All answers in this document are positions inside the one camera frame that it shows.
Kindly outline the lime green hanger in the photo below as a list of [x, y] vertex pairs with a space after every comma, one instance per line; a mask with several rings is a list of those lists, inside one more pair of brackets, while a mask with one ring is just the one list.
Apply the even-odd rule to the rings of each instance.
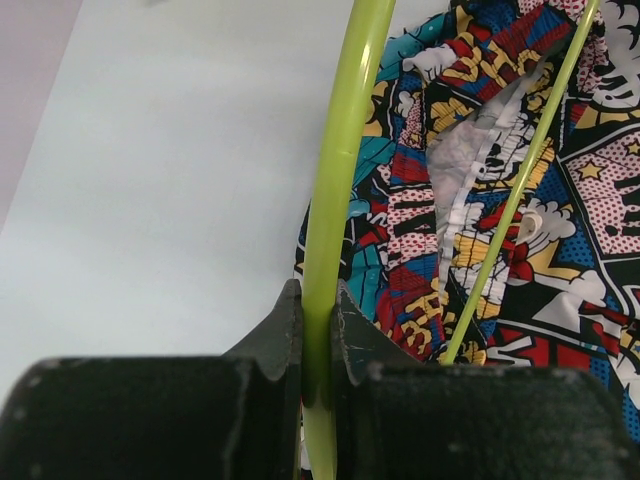
[[[516, 176], [479, 276], [447, 346], [443, 359], [446, 365], [453, 363], [469, 328], [492, 264], [497, 259], [534, 162], [543, 151], [544, 137], [599, 7], [597, 1], [586, 1], [581, 7], [577, 29], [539, 126]], [[336, 304], [339, 259], [358, 147], [394, 8], [392, 1], [356, 1], [353, 4], [331, 92], [310, 202], [302, 286], [305, 323], [302, 403], [305, 445], [316, 479], [333, 479], [337, 475], [336, 417], [330, 373], [330, 317]]]

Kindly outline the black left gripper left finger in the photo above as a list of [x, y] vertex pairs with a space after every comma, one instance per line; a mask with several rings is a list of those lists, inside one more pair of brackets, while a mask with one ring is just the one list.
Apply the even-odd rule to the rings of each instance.
[[1, 413], [5, 479], [296, 479], [301, 288], [221, 355], [47, 358]]

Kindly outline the comic print shorts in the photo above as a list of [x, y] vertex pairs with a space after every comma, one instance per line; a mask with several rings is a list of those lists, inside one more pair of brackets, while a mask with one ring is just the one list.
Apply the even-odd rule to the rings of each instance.
[[[444, 356], [586, 5], [455, 1], [391, 38], [340, 259], [365, 316]], [[511, 217], [460, 363], [639, 381], [639, 5], [605, 1]]]

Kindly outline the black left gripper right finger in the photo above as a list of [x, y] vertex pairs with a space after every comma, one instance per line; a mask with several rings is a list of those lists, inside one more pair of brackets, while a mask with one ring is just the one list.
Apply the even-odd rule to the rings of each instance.
[[426, 365], [340, 284], [331, 357], [341, 479], [635, 479], [605, 389], [565, 368]]

